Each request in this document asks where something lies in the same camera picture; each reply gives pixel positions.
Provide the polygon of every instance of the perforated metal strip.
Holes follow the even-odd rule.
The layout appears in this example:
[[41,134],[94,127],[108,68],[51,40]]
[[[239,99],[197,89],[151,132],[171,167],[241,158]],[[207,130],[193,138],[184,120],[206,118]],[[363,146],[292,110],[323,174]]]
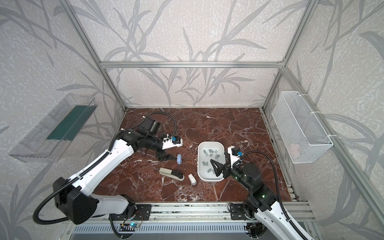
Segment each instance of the perforated metal strip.
[[[130,233],[238,233],[245,232],[245,223],[143,223]],[[75,226],[73,234],[112,233],[108,223],[83,223]]]

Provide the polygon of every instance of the leaf pattern wallpaper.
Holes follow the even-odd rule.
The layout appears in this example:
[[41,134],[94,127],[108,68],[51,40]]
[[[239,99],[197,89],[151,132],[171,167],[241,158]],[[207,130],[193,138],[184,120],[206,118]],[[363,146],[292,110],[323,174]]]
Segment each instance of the leaf pattern wallpaper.
[[[0,1],[0,238],[54,239],[59,224],[36,225],[35,207],[59,177],[69,177],[103,152],[124,114],[59,3]],[[68,93],[98,105],[56,163],[23,163],[8,153]],[[62,217],[53,202],[41,214]]]
[[[281,61],[307,5],[306,0],[71,3],[102,61]],[[262,106],[276,72],[108,70],[130,107]]]
[[[384,196],[384,1],[320,1],[288,68]],[[332,150],[312,164],[292,164],[268,119],[301,200],[325,239],[384,239],[384,230]]]

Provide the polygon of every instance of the gray floor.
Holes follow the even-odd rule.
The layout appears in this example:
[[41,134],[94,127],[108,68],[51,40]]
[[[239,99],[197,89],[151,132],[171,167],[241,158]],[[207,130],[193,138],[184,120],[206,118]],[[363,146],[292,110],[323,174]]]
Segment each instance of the gray floor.
[[[118,240],[114,234],[73,234],[70,240]],[[129,240],[249,240],[245,233],[138,233],[132,235]],[[273,234],[267,230],[260,240],[277,240]]]

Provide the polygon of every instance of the stapler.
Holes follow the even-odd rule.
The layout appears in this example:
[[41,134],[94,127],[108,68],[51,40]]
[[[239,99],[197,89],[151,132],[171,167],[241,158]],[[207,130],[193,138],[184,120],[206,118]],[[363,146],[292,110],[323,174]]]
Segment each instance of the stapler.
[[166,177],[171,177],[171,178],[179,180],[179,181],[184,180],[184,175],[180,171],[177,171],[177,170],[172,170],[172,169],[161,167],[159,170],[159,173],[161,175],[164,175]]

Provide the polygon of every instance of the black mounting plate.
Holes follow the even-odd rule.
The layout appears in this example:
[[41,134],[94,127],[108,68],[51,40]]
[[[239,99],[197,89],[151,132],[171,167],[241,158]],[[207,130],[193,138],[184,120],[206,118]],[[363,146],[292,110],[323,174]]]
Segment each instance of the black mounting plate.
[[[149,220],[149,215],[151,214],[151,204],[136,204],[137,211],[142,213],[136,213],[135,217],[131,219],[131,221],[141,221],[143,217],[143,221]],[[111,214],[112,221],[124,221],[123,215],[119,214]]]
[[229,204],[228,208],[230,209],[231,219],[232,220],[248,220],[244,213],[243,204]]

